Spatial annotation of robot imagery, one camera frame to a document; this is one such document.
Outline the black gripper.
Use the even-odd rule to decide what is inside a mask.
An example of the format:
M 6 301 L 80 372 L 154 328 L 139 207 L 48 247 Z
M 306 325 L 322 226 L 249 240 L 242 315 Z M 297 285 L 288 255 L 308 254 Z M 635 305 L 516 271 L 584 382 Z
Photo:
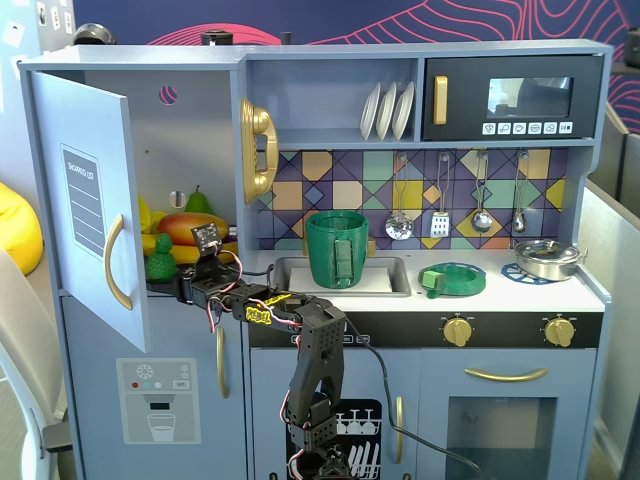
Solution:
M 194 265 L 180 266 L 175 279 L 147 279 L 146 287 L 149 296 L 165 295 L 186 304 L 206 306 L 212 297 L 219 297 L 224 290 L 233 289 L 240 278 L 237 269 L 211 255 L 199 259 Z

